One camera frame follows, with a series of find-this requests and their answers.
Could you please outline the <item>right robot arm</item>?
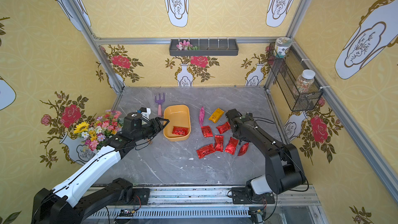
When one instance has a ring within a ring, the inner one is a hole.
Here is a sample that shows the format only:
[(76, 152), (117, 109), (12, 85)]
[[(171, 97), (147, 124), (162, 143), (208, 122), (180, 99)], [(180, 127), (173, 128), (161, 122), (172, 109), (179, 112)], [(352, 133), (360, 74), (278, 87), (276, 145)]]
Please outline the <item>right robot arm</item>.
[(254, 120), (251, 113), (242, 115), (238, 110), (226, 112), (233, 137), (254, 144), (265, 157), (265, 179), (276, 194), (307, 182), (299, 153), (292, 144), (283, 144), (271, 137)]

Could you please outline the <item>magenta tea bag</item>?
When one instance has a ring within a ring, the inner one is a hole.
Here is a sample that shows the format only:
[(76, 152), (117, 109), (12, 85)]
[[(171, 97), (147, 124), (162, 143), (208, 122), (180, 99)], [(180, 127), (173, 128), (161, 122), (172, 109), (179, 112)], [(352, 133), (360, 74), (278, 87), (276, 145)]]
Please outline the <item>magenta tea bag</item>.
[(205, 117), (205, 109), (204, 106), (202, 106), (199, 113), (199, 124), (201, 127), (203, 126), (204, 123), (204, 117)]

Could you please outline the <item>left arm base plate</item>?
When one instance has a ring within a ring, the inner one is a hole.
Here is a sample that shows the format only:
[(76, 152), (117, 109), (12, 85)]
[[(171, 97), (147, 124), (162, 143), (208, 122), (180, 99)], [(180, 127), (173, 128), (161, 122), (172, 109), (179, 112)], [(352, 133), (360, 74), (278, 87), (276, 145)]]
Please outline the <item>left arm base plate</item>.
[(150, 196), (149, 188), (128, 188), (122, 201), (127, 205), (147, 205)]

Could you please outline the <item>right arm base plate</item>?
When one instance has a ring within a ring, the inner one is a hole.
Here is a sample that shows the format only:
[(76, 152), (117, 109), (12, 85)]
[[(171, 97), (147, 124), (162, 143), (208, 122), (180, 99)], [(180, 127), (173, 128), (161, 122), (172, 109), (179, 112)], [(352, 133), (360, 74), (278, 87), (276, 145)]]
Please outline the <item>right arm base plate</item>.
[(276, 202), (272, 192), (256, 194), (249, 186), (233, 187), (227, 196), (232, 198), (233, 204), (274, 204)]

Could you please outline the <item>large yellow tea bag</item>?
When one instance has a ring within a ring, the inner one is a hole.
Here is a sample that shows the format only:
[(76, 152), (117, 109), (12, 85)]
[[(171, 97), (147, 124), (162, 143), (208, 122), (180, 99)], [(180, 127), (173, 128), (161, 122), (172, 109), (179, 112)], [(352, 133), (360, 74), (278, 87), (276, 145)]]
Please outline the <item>large yellow tea bag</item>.
[(208, 120), (210, 120), (213, 123), (217, 123), (220, 118), (222, 117), (222, 115), (224, 114), (224, 111), (221, 110), (220, 108), (217, 108), (212, 114), (211, 116), (208, 118)]

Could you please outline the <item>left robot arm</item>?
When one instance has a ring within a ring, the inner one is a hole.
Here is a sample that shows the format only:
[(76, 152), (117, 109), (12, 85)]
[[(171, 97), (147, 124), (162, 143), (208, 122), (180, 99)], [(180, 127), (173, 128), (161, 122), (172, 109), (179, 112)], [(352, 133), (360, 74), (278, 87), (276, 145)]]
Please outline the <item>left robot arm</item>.
[(113, 165), (117, 164), (141, 140), (151, 140), (168, 124), (168, 119), (147, 119), (139, 112), (127, 114), (122, 130), (106, 140), (105, 145), (76, 173), (52, 190), (43, 188), (34, 197), (33, 224), (79, 224), (102, 208), (123, 201), (142, 201), (131, 182), (117, 178), (90, 195), (87, 190)]

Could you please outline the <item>red tea bag front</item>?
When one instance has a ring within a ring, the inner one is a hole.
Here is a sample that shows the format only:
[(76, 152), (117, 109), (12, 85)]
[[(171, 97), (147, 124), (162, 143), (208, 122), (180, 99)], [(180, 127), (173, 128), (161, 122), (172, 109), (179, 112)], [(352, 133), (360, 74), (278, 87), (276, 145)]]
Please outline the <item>red tea bag front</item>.
[(172, 130), (173, 135), (186, 136), (189, 134), (189, 128), (174, 126)]

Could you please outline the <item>narrow red tea bag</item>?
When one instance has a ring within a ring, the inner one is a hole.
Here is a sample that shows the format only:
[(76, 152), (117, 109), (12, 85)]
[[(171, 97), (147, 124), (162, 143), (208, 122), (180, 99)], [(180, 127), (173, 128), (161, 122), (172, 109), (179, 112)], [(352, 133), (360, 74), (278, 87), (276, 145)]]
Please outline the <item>narrow red tea bag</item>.
[(239, 152), (238, 152), (238, 156), (243, 156), (243, 155), (247, 152), (248, 147), (249, 147), (249, 143), (245, 143), (245, 144), (240, 148), (240, 150), (239, 150)]

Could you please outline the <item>long red tea bag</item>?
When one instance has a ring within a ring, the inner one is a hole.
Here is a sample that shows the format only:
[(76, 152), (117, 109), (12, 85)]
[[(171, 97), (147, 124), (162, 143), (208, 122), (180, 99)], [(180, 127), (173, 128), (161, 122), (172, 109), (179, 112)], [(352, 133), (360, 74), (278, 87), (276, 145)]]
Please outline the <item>long red tea bag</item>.
[(215, 152), (215, 148), (213, 144), (206, 145), (197, 150), (197, 155), (199, 159), (204, 158), (207, 155), (210, 155)]

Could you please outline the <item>small red tea bag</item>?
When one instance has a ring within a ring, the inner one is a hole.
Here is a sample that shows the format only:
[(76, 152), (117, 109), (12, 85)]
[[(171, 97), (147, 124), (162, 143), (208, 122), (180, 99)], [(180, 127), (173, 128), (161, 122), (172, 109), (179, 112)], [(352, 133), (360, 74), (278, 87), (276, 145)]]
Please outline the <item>small red tea bag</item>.
[(217, 130), (219, 131), (220, 134), (224, 134), (227, 131), (229, 131), (231, 129), (231, 126), (229, 124), (229, 122), (226, 122), (222, 125), (217, 126)]

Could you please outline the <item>red tea bag back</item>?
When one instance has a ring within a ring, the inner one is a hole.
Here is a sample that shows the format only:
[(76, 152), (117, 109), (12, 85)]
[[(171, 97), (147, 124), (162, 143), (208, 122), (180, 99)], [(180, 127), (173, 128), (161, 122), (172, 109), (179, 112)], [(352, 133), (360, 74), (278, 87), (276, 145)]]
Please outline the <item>red tea bag back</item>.
[(214, 136), (212, 133), (211, 127), (208, 125), (202, 126), (201, 130), (202, 130), (203, 137), (205, 137), (205, 138), (211, 138)]

